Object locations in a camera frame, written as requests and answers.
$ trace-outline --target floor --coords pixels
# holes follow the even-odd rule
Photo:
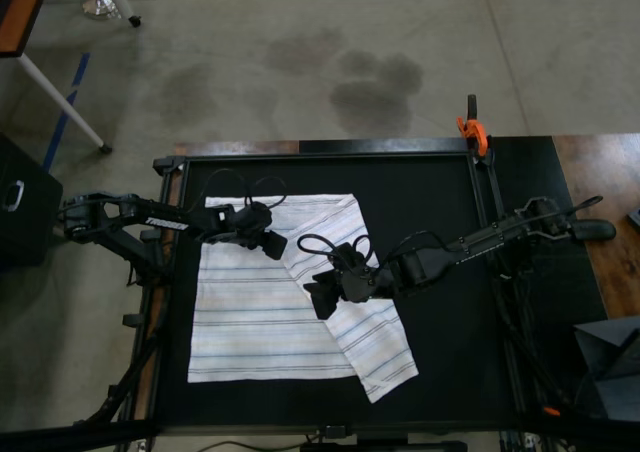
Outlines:
[[[638,131],[638,0],[131,0],[135,30],[88,20],[82,1],[45,0],[27,48],[114,148],[101,156],[67,124],[51,169],[65,196],[155,198],[152,160],[180,142],[455,136],[468,93],[494,135]],[[42,162],[60,111],[14,61],[0,77],[0,130]],[[61,243],[0,277],[2,430],[96,409],[130,358],[127,272]],[[470,450],[496,450],[474,437]],[[197,440],[157,450],[214,441]]]

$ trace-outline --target cloth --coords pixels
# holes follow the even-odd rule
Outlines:
[[[241,208],[244,199],[207,198],[206,206],[226,203]],[[355,197],[291,196],[272,212],[271,229],[289,240],[281,261],[232,244],[202,246],[188,381],[357,375],[375,402],[417,375],[392,301],[341,301],[329,320],[320,321],[302,288],[331,265],[300,251],[298,237],[315,233],[337,245],[366,234]],[[318,241],[307,246],[328,250]],[[366,253],[368,246],[365,240],[358,248]]]

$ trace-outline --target cabinet handle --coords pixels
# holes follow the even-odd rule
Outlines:
[[[13,204],[7,204],[6,199],[9,195],[9,192],[11,191],[12,187],[17,187],[18,188],[18,194],[16,196],[16,200]],[[17,210],[17,208],[20,206],[20,201],[22,200],[22,194],[24,193],[24,182],[22,182],[21,180],[16,180],[13,184],[11,184],[8,188],[7,188],[7,194],[5,196],[5,200],[3,201],[2,204],[2,208],[4,210],[6,210],[7,212],[15,212]]]

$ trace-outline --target black table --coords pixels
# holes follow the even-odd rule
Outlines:
[[[555,197],[561,207],[571,203],[550,138],[498,138],[493,146],[507,209],[539,195]],[[354,193],[380,256],[413,231],[429,227],[448,240],[496,213],[488,182],[473,166],[463,140],[288,142],[253,144],[251,151],[263,155],[221,145],[202,151],[217,157],[188,158],[182,171],[165,176],[162,199],[189,207],[211,172],[223,166],[233,166],[248,179],[281,176],[291,194]],[[215,187],[208,193],[239,195],[236,184],[221,181]],[[562,385],[575,392],[584,367],[571,326],[606,314],[585,248],[568,244],[552,255],[550,260],[562,266],[534,284],[533,305],[555,312],[540,321],[536,338]],[[353,377],[314,384],[188,384],[199,245],[180,237],[173,260],[179,280],[170,289],[167,338],[143,374],[136,403],[129,404],[132,417],[151,417],[166,432],[198,433],[313,432],[336,424],[356,432],[516,425],[519,406],[507,366],[512,359],[497,324],[483,260],[461,266],[420,297],[397,302],[420,375],[376,404],[369,404]],[[156,292],[154,297],[147,291],[149,310],[169,289]]]

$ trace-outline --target clamp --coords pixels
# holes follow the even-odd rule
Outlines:
[[[457,123],[462,136],[473,144],[477,158],[484,158],[489,150],[489,140],[484,126],[478,122],[478,103],[475,95],[467,96],[467,122],[458,117]]]

